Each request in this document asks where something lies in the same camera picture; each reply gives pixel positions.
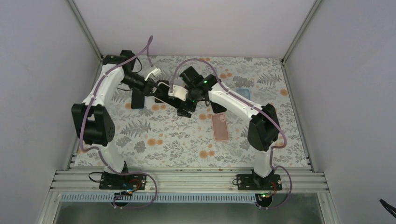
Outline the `phone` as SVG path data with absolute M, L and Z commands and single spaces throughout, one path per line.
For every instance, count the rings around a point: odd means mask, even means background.
M 158 101 L 161 101 L 163 103 L 169 104 L 172 107 L 177 108 L 177 106 L 179 105 L 179 102 L 177 101 L 177 98 L 170 97 L 168 95 L 168 91 L 169 91 L 169 88 L 170 88 L 169 87 L 169 82 L 168 81 L 157 81 L 157 85 L 159 86 L 159 88 L 161 88 L 162 90 L 165 91 L 166 96 L 158 97 L 158 98 L 155 97 L 155 99 L 158 100 Z
M 229 140 L 229 132 L 226 122 L 226 116 L 222 113 L 213 114 L 211 116 L 212 119 L 212 129 L 214 140 L 218 142 L 228 141 Z
M 227 109 L 225 107 L 223 107 L 222 105 L 220 105 L 218 103 L 210 101 L 210 104 L 211 104 L 211 107 L 212 107 L 212 111 L 215 114 L 223 113 L 223 112 L 227 111 Z

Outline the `black smartphone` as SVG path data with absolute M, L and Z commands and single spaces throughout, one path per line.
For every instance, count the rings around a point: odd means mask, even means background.
M 131 95 L 131 109 L 139 110 L 145 107 L 145 95 L 138 91 L 133 90 Z

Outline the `light blue phone case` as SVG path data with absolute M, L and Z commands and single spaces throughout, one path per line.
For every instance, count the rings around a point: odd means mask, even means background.
M 250 90 L 249 89 L 245 89 L 245 88 L 238 88 L 236 90 L 236 92 L 238 94 L 240 94 L 241 96 L 243 96 L 244 98 L 250 100 Z

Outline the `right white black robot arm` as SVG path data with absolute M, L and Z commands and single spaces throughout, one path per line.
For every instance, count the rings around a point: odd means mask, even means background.
M 180 99 L 184 103 L 195 104 L 208 101 L 214 113 L 231 111 L 240 119 L 248 122 L 247 140 L 255 149 L 253 184 L 259 190 L 271 184 L 270 174 L 273 149 L 278 135 L 281 133 L 276 110 L 273 105 L 260 105 L 229 89 L 217 77 L 216 73 L 203 77 L 193 67 L 180 74 L 185 86 L 174 84 L 175 76 L 170 80 L 169 96 Z

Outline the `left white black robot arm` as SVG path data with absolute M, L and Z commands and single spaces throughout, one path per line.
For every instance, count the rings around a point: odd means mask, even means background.
M 92 90 L 82 103 L 74 104 L 71 108 L 81 152 L 97 150 L 105 165 L 104 171 L 113 174 L 111 182 L 118 189 L 129 185 L 130 176 L 126 162 L 112 143 L 115 124 L 106 105 L 111 102 L 119 84 L 150 96 L 156 86 L 153 77 L 161 73 L 154 65 L 150 66 L 144 76 L 133 72 L 137 58 L 138 55 L 130 50 L 122 50 L 119 55 L 105 56 L 101 61 L 100 76 Z

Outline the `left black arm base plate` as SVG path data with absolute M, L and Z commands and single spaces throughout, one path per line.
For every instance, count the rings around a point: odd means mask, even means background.
M 104 172 L 99 182 L 99 189 L 144 190 L 147 176 L 143 174 L 117 175 Z

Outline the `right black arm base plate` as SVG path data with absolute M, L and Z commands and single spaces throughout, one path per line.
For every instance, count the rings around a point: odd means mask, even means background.
M 238 190 L 282 190 L 282 181 L 280 175 L 270 174 L 267 177 L 260 177 L 255 174 L 238 174 L 232 184 L 237 186 Z

